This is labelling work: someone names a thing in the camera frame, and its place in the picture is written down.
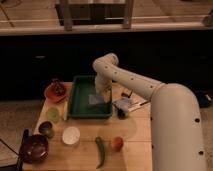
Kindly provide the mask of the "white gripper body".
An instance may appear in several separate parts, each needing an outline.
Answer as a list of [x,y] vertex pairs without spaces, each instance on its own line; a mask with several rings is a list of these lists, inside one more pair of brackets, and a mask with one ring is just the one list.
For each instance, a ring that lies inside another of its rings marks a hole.
[[100,95],[105,102],[109,102],[111,98],[112,82],[102,76],[97,75],[95,77],[95,89],[96,93]]

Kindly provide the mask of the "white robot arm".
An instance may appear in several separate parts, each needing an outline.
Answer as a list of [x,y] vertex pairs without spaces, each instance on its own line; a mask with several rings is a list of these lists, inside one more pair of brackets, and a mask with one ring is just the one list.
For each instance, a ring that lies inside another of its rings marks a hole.
[[98,94],[116,81],[150,102],[152,171],[207,171],[200,108],[189,88],[124,70],[113,53],[93,69]]

